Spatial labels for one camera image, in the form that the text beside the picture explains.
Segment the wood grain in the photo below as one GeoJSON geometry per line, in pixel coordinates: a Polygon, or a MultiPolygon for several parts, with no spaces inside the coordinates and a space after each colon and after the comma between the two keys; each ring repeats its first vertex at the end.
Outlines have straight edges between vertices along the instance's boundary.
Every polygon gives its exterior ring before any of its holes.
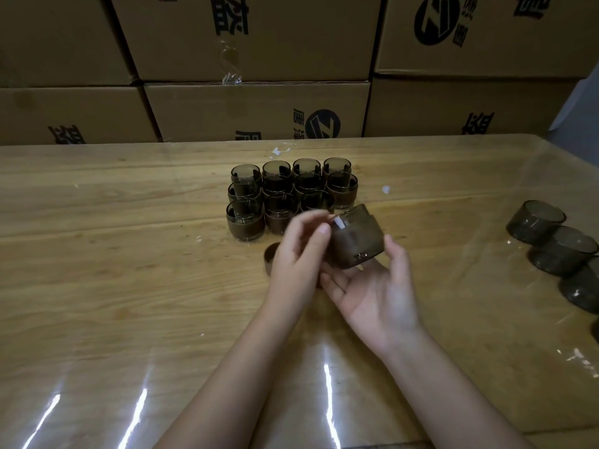
{"type": "MultiPolygon", "coordinates": [[[[30,449],[157,440],[262,301],[262,253],[279,238],[234,240],[226,187],[275,147],[290,163],[352,161],[358,201],[410,252],[427,328],[521,431],[542,448],[597,441],[593,317],[504,226],[535,198],[599,239],[599,170],[508,135],[0,148],[0,447],[22,447],[58,394],[30,449]]],[[[334,448],[329,407],[342,447],[426,440],[317,292],[253,447],[334,448]]]]}

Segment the left hand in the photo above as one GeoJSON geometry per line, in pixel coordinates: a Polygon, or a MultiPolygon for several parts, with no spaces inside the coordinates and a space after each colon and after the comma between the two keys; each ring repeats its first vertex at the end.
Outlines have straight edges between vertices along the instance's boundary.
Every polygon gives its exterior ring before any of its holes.
{"type": "Polygon", "coordinates": [[[274,256],[265,306],[299,317],[316,289],[322,257],[331,239],[331,218],[324,210],[314,210],[291,219],[274,256]]]}

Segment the circular logo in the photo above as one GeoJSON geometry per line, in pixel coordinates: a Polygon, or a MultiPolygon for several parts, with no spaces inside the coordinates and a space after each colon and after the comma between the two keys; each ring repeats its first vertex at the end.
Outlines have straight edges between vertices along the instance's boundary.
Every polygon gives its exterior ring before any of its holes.
{"type": "Polygon", "coordinates": [[[448,37],[460,17],[460,0],[424,0],[416,11],[414,34],[424,45],[439,44],[448,37]]]}
{"type": "Polygon", "coordinates": [[[305,122],[305,134],[309,139],[335,138],[340,130],[341,120],[332,110],[317,110],[305,122]]]}

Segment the forearm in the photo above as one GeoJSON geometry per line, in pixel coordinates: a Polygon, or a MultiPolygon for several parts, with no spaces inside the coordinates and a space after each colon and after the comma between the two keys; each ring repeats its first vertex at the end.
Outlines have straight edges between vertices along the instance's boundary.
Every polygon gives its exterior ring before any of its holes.
{"type": "Polygon", "coordinates": [[[263,306],[155,448],[247,447],[295,323],[263,306]]]}
{"type": "Polygon", "coordinates": [[[385,364],[437,449],[533,447],[424,330],[385,364]]]}

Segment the dark tinted glass cup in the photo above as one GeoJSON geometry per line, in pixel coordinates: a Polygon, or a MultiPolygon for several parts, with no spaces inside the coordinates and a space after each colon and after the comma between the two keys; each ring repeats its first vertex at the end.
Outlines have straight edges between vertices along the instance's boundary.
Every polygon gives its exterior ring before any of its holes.
{"type": "Polygon", "coordinates": [[[266,225],[274,234],[282,235],[298,213],[298,203],[291,194],[273,194],[264,197],[266,225]]]}
{"type": "Polygon", "coordinates": [[[358,196],[358,179],[347,172],[333,172],[326,181],[326,191],[333,196],[335,208],[349,208],[358,196]]]}
{"type": "Polygon", "coordinates": [[[591,258],[576,272],[561,279],[558,288],[574,305],[599,315],[599,257],[591,258]]]}
{"type": "Polygon", "coordinates": [[[291,165],[284,160],[272,160],[262,166],[262,188],[265,193],[291,192],[291,165]]]}
{"type": "Polygon", "coordinates": [[[319,190],[317,192],[304,194],[299,203],[300,211],[326,210],[333,214],[333,205],[335,201],[331,194],[324,190],[319,190]]]}
{"type": "Polygon", "coordinates": [[[383,230],[366,206],[357,205],[333,219],[326,261],[340,269],[352,268],[384,251],[383,237],[383,230]]]}
{"type": "Polygon", "coordinates": [[[229,184],[227,191],[229,196],[229,202],[237,200],[238,198],[249,198],[256,199],[258,202],[262,202],[262,189],[260,185],[254,180],[239,180],[229,184]]]}
{"type": "Polygon", "coordinates": [[[258,184],[262,182],[260,167],[253,164],[241,164],[231,170],[231,182],[239,180],[254,180],[258,184]]]}
{"type": "Polygon", "coordinates": [[[559,226],[542,236],[528,250],[528,260],[541,271],[566,276],[594,256],[594,239],[571,227],[559,226]]]}
{"type": "Polygon", "coordinates": [[[302,159],[297,159],[294,162],[292,173],[294,179],[296,179],[302,173],[314,173],[315,175],[321,175],[322,167],[320,166],[320,162],[318,162],[316,159],[304,157],[302,159]]]}
{"type": "Polygon", "coordinates": [[[565,214],[559,208],[539,200],[528,200],[514,214],[505,229],[519,241],[535,243],[552,228],[565,222],[565,214]]]}
{"type": "Polygon", "coordinates": [[[595,320],[595,323],[591,325],[591,335],[595,338],[599,344],[599,318],[595,320]]]}
{"type": "Polygon", "coordinates": [[[330,157],[322,165],[322,176],[326,179],[333,172],[352,172],[352,163],[342,157],[330,157]]]}
{"type": "Polygon", "coordinates": [[[251,241],[264,233],[262,203],[255,199],[233,200],[226,208],[229,230],[239,241],[251,241]]]}
{"type": "Polygon", "coordinates": [[[322,177],[315,173],[302,173],[294,182],[294,191],[297,200],[301,200],[304,194],[312,193],[322,189],[322,177]]]}
{"type": "Polygon", "coordinates": [[[266,275],[270,277],[270,272],[273,270],[273,261],[274,256],[277,253],[277,249],[279,248],[280,242],[275,242],[266,248],[264,251],[264,269],[266,270],[266,275]]]}

